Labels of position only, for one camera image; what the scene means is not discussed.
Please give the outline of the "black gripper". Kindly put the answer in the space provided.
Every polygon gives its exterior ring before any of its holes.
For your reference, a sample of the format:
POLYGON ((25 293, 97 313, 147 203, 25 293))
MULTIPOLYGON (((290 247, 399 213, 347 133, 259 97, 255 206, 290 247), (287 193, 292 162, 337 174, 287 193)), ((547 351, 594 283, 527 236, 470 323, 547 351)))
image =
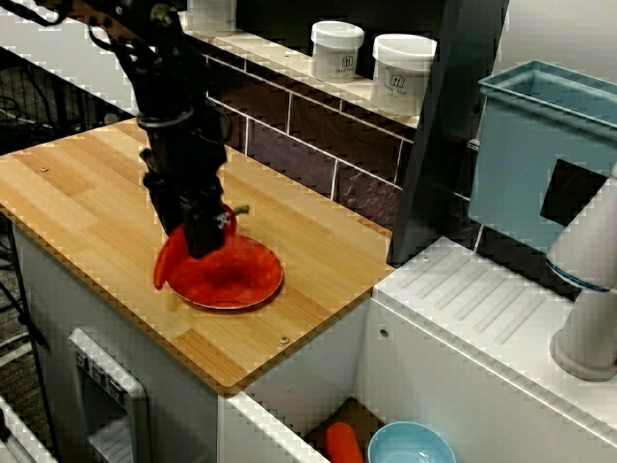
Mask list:
POLYGON ((185 108, 148 103, 140 107, 138 126, 149 141, 141 153, 148 166, 143 185, 165 234, 183 221, 191 257, 199 259, 218 250, 228 224, 217 177, 227 161, 225 111, 212 101, 185 108))

